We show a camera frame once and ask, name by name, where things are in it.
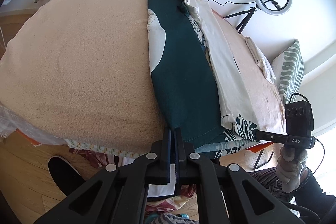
black sleeve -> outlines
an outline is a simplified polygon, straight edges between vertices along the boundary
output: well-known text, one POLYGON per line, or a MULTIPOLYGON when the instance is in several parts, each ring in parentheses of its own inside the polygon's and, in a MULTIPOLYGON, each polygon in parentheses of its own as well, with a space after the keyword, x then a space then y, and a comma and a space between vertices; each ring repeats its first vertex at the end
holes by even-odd
MULTIPOLYGON (((322 220, 327 214, 330 215, 335 213, 336 198, 333 195, 327 195, 325 192, 323 193, 311 170, 309 168, 307 169, 307 178, 294 192, 295 201, 297 205, 315 212, 322 220)), ((307 224, 310 223, 308 216, 301 214, 301 219, 307 224)))

hand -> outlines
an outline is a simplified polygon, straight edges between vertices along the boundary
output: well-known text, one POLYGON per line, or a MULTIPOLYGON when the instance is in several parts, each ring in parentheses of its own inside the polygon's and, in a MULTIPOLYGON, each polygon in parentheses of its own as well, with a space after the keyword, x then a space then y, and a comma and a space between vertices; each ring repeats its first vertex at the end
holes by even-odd
POLYGON ((300 182, 307 176, 307 151, 282 147, 280 155, 276 174, 282 181, 282 189, 290 193, 298 188, 300 182))

green and white pillow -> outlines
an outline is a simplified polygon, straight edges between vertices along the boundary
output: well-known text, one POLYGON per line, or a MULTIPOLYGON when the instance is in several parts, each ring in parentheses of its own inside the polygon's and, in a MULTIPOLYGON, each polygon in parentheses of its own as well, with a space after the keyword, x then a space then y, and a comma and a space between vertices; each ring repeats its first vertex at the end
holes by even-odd
POLYGON ((273 60, 272 69, 277 78, 274 84, 285 105, 290 96, 298 92, 305 70, 298 40, 273 60))

tripod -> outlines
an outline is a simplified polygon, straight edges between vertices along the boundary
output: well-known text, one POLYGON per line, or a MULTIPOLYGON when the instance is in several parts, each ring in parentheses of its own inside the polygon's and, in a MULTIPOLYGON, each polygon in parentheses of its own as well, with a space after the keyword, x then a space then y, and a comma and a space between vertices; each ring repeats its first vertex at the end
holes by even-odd
MULTIPOLYGON (((267 1, 264 2, 264 4, 267 3, 267 2, 272 2, 272 4, 277 8, 277 10, 281 9, 281 7, 279 6, 279 4, 275 0, 267 0, 267 1)), ((251 19, 252 15, 256 12, 256 10, 258 10, 258 9, 260 10, 260 8, 258 7, 258 5, 256 5, 256 7, 251 7, 250 10, 245 10, 245 11, 242 11, 242 12, 239 12, 239 13, 235 13, 235 14, 223 17, 223 18, 226 19, 226 18, 230 18, 230 17, 235 17, 235 16, 247 14, 244 17, 244 19, 236 27, 236 30, 238 31, 238 33, 242 33, 242 31, 244 30, 246 24, 251 19)))
POLYGON ((246 11, 242 11, 239 13, 235 13, 229 16, 226 16, 224 18, 230 18, 230 17, 235 17, 235 16, 239 16, 239 15, 244 15, 247 14, 244 19, 238 24, 238 26, 236 27, 236 30, 238 31, 238 33, 242 33, 242 31, 244 30, 246 24, 248 23, 248 21, 251 19, 252 15, 256 12, 256 10, 259 9, 258 6, 256 7, 251 7, 250 10, 246 10, 246 11))

wooden floor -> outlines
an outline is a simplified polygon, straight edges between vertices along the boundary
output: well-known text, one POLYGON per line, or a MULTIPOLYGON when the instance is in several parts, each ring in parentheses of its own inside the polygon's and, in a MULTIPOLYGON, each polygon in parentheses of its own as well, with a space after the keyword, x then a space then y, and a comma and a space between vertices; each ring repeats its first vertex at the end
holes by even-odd
MULTIPOLYGON (((6 44, 32 15, 14 15, 0 17, 6 44)), ((2 38, 0 37, 0 58, 4 53, 2 38)), ((68 152, 66 146, 41 145, 33 147, 18 133, 11 134, 5 142, 0 142, 0 190, 11 206, 14 213, 23 224, 31 224, 46 211, 50 210, 65 195, 52 180, 47 163, 53 155, 60 155, 68 160, 87 180, 98 169, 93 168, 89 161, 80 155, 68 152)), ((265 149, 260 163, 265 162, 273 146, 265 149)), ((221 165, 238 163, 246 171, 252 171, 258 154, 242 150, 233 155, 221 157, 221 165)), ((277 155, 263 168, 276 165, 277 155)), ((197 199, 193 196, 183 208, 174 213, 186 213, 191 219, 198 220, 197 199)))

